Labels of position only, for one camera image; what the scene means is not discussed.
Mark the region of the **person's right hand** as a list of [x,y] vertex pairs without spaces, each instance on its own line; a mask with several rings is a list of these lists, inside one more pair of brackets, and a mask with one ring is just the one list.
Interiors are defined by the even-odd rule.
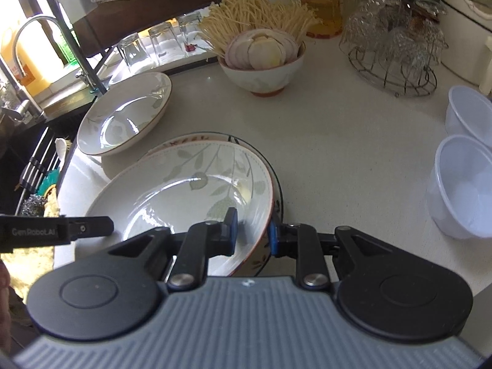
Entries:
[[0,267],[0,342],[1,350],[9,353],[11,349],[11,315],[9,310],[10,275],[1,262]]

